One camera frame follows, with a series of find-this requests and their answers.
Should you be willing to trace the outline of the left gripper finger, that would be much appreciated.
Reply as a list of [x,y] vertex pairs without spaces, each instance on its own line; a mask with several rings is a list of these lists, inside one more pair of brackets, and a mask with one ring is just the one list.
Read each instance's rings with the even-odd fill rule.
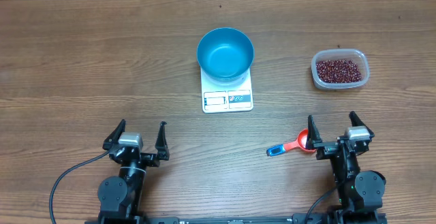
[[121,134],[125,131],[126,120],[122,119],[116,129],[104,140],[102,148],[110,150],[115,144],[119,143]]
[[170,159],[170,152],[168,144],[166,141],[165,125],[167,122],[160,122],[159,133],[155,143],[155,148],[157,150],[157,157],[159,160],[168,161]]

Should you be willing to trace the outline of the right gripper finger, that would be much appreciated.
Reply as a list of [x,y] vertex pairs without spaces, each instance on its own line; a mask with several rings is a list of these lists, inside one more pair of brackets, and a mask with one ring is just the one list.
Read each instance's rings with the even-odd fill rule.
[[318,147],[318,144],[322,143],[322,138],[315,125],[312,115],[308,116],[307,129],[308,129],[308,134],[307,134],[306,148],[309,150],[315,150]]
[[365,127],[366,129],[367,129],[367,131],[369,132],[369,137],[370,138],[374,138],[375,137],[375,134],[373,133],[373,131],[371,130],[371,129],[369,129],[361,120],[360,120],[360,118],[358,117],[358,115],[354,112],[354,111],[351,111],[350,113],[349,113],[349,118],[350,118],[350,121],[351,121],[351,123],[352,123],[352,126],[353,127],[358,127],[358,126],[363,126],[363,127]]

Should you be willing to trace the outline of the red scoop with blue handle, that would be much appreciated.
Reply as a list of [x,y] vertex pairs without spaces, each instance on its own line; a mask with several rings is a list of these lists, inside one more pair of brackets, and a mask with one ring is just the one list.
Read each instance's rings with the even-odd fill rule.
[[315,150],[309,150],[306,147],[308,132],[308,129],[303,129],[293,142],[288,142],[268,148],[266,150],[266,155],[269,157],[274,157],[277,155],[282,155],[295,148],[299,148],[306,153],[314,153]]

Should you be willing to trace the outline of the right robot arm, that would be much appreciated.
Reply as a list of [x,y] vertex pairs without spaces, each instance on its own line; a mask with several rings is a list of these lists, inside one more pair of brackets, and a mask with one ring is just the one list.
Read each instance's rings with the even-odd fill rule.
[[[324,142],[313,117],[308,116],[306,146],[316,151],[316,159],[329,160],[335,186],[319,197],[305,215],[305,223],[386,223],[385,214],[377,212],[383,206],[386,178],[379,172],[362,171],[357,156],[369,150],[375,134],[351,111],[351,127],[335,142]],[[324,214],[313,214],[315,207],[334,192],[338,206],[329,207]]]

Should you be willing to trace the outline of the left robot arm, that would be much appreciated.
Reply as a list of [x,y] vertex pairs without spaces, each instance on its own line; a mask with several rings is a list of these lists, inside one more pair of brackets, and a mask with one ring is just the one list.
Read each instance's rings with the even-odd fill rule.
[[102,181],[97,196],[100,201],[98,223],[148,223],[140,212],[142,188],[148,167],[159,167],[161,161],[170,159],[165,135],[166,122],[159,125],[156,153],[142,152],[140,133],[126,132],[123,119],[104,140],[102,148],[115,163],[120,165],[119,174]]

